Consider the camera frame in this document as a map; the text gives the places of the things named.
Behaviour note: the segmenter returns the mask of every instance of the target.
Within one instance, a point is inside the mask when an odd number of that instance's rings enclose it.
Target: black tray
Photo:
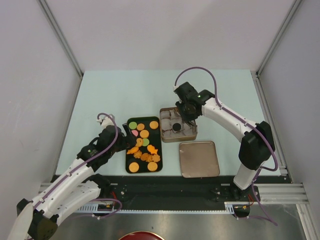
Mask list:
[[[156,121],[159,124],[159,127],[157,129],[150,128],[150,122]],[[160,134],[160,120],[156,116],[147,116],[147,117],[133,117],[130,118],[127,121],[127,124],[129,126],[129,123],[136,122],[137,124],[144,124],[144,129],[149,132],[149,144],[154,146],[156,149],[158,149],[157,154],[160,156],[160,161],[157,162],[158,168],[156,171],[149,171],[148,170],[148,162],[142,161],[139,158],[134,158],[133,154],[127,154],[127,151],[125,153],[125,170],[129,174],[139,174],[139,173],[154,173],[159,172],[163,167],[163,159],[162,159],[162,146],[161,146],[161,134]],[[141,146],[139,147],[139,150],[144,154],[148,153],[147,146]],[[137,172],[130,172],[129,171],[129,165],[133,162],[136,162],[139,164],[139,170]]]

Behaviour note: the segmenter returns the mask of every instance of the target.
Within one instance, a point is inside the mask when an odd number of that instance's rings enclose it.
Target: gray floor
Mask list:
[[[118,240],[135,231],[154,232],[165,240],[305,240],[295,205],[269,205],[267,211],[279,224],[259,220],[236,220],[219,214],[116,214],[96,220],[66,219],[52,240]],[[261,215],[258,206],[252,215]]]

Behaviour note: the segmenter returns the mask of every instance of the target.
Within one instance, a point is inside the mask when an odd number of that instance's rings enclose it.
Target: red round object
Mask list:
[[[135,231],[123,236],[119,240],[164,240],[164,239],[152,232]]]

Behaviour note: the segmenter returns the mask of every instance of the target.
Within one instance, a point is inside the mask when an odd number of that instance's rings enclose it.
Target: white wall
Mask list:
[[[305,0],[261,76],[296,183],[320,215],[320,1]]]
[[[293,0],[48,0],[82,70],[259,67]]]
[[[0,7],[0,239],[51,178],[80,79],[36,0]]]

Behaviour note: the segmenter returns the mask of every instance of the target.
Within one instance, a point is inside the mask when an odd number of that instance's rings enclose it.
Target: white table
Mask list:
[[[115,116],[122,128],[132,117],[159,116],[161,108],[174,107],[178,96],[173,85],[180,70],[116,70],[86,71],[72,113],[56,174],[62,174],[76,158],[81,148],[102,131],[96,122],[98,113]],[[264,120],[254,82],[249,70],[212,70],[217,80],[219,99],[247,119],[257,123]],[[211,77],[204,71],[191,70],[179,80],[190,82],[200,92],[214,92]],[[235,175],[240,166],[240,143],[216,122],[203,116],[196,120],[196,141],[214,141],[220,166],[220,175]],[[179,142],[162,143],[163,169],[159,172],[132,176],[181,176]],[[273,167],[272,159],[265,166]],[[128,176],[125,170],[125,152],[116,153],[97,173]],[[279,176],[280,172],[262,171],[261,175]]]

